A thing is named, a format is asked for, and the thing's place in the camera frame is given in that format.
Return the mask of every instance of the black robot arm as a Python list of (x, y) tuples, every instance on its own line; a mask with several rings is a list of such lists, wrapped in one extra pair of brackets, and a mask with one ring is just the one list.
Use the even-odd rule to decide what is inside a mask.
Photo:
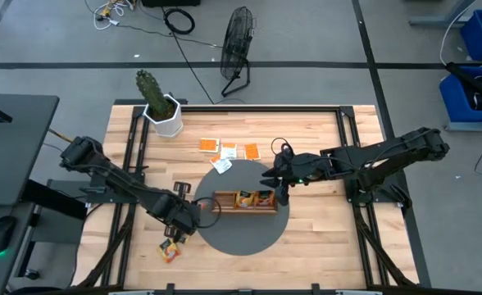
[(136, 198), (150, 216), (165, 225), (173, 225), (188, 235), (193, 234), (199, 226), (198, 204), (185, 201), (169, 190), (149, 188), (142, 184), (132, 174), (113, 165), (95, 139), (76, 137), (61, 158), (61, 167), (102, 176), (109, 188), (119, 195)]
[(274, 166), (263, 173), (262, 184), (275, 188), (281, 205), (289, 203), (289, 186), (310, 182), (353, 179), (362, 192), (370, 192), (384, 179), (417, 161), (438, 161), (445, 157), (449, 146), (439, 136), (439, 130), (420, 128), (401, 137), (368, 147), (336, 147), (322, 150), (320, 155), (294, 154), (288, 143), (275, 155)]

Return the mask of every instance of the wooden tray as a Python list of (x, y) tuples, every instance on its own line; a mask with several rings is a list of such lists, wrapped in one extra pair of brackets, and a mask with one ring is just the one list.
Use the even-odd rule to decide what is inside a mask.
[[(258, 206), (257, 200), (252, 202), (251, 206), (238, 207), (235, 206), (235, 198), (238, 191), (215, 191), (214, 198), (221, 205), (221, 213), (235, 213), (235, 214), (277, 214), (277, 201), (274, 198), (274, 203), (270, 206)], [(219, 212), (219, 207), (214, 202), (212, 212)]]

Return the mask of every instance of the blue container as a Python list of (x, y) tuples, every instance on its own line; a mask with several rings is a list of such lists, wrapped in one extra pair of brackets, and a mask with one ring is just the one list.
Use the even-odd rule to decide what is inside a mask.
[[(482, 75), (482, 67), (465, 66), (462, 69), (473, 77)], [(462, 83), (454, 75), (445, 78), (439, 85), (439, 90), (451, 122), (482, 122), (482, 111), (471, 109)]]
[(469, 55), (475, 61), (482, 61), (482, 10), (474, 11), (462, 28), (462, 37)]

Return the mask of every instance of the computer mouse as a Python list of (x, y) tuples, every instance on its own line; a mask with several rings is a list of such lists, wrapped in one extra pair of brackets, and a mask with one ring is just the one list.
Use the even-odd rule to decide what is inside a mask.
[(8, 248), (11, 234), (17, 224), (17, 218), (13, 216), (3, 216), (0, 218), (0, 252)]

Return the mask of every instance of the wooden table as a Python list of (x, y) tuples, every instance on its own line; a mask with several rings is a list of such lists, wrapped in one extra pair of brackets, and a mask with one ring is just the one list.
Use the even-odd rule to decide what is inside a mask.
[[(123, 162), (133, 107), (114, 106), (111, 110), (104, 151), (117, 165)], [(375, 107), (355, 106), (354, 111), (361, 145), (382, 141)], [(341, 146), (336, 118), (325, 112), (184, 112), (183, 120), (184, 130), (174, 139), (159, 138), (150, 129), (144, 165), (149, 166), (145, 170), (147, 185), (171, 189), (174, 181), (191, 183), (187, 198), (193, 197), (201, 178), (212, 169), (209, 159), (213, 155), (198, 151), (200, 138), (237, 143), (239, 158), (245, 143), (257, 143), (261, 163), (267, 166), (274, 160), (271, 141), (276, 137), (287, 138), (296, 153), (318, 154), (321, 149)], [(180, 246), (182, 256), (170, 264), (157, 253), (157, 246), (166, 239), (165, 226), (138, 207), (125, 287), (164, 289), (167, 283), (174, 283), (177, 289), (309, 289), (312, 283), (319, 283), (324, 289), (364, 288), (356, 226), (343, 181), (297, 186), (290, 189), (290, 196), (286, 230), (265, 251), (227, 255), (196, 233)], [(102, 206), (86, 221), (74, 284), (86, 277), (106, 250), (113, 207)], [(417, 282), (401, 210), (393, 203), (376, 203), (375, 213), (385, 251)], [(369, 253), (379, 283), (370, 246)], [(112, 268), (112, 282), (117, 265), (115, 262)]]

